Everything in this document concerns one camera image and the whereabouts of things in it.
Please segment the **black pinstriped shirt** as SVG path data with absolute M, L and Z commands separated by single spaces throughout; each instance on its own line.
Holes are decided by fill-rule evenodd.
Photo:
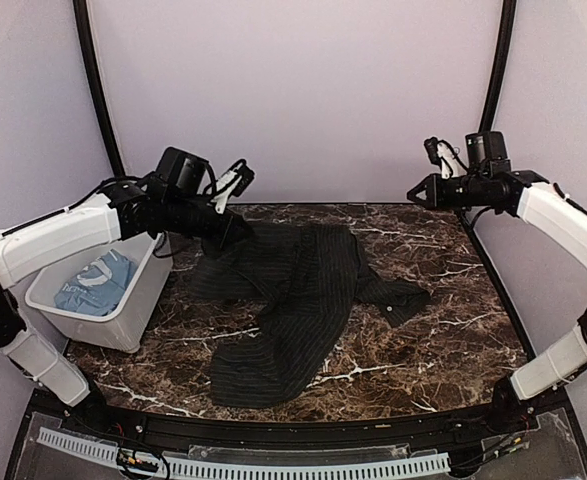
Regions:
M 344 225 L 256 223 L 236 243 L 205 240 L 190 292 L 207 300 L 262 300 L 258 334 L 220 344 L 209 367 L 214 404 L 263 409 L 300 395 L 321 368 L 356 303 L 378 308 L 398 327 L 430 294 L 384 280 Z

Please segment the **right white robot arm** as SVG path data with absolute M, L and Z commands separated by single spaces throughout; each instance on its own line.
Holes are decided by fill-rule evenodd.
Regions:
M 587 270 L 587 213 L 561 189 L 533 171 L 502 172 L 444 179 L 425 177 L 407 198 L 431 210 L 484 207 L 507 213 L 537 228 Z M 576 325 L 533 360 L 496 383 L 483 424 L 494 434 L 507 432 L 522 411 L 549 389 L 587 369 L 587 307 Z

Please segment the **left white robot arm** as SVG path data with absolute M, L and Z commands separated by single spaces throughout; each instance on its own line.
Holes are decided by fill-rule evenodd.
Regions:
M 254 173 L 230 168 L 203 195 L 182 190 L 155 194 L 157 174 L 144 179 L 104 181 L 81 201 L 31 222 L 0 230 L 0 353 L 42 384 L 93 436 L 114 427 L 97 386 L 37 331 L 11 294 L 28 276 L 35 279 L 25 300 L 67 337 L 134 353 L 172 267 L 166 235 L 178 233 L 229 243 L 247 236 L 246 223 L 226 208 Z M 122 299 L 105 316 L 74 314 L 55 307 L 53 296 L 64 275 L 116 248 L 137 265 Z

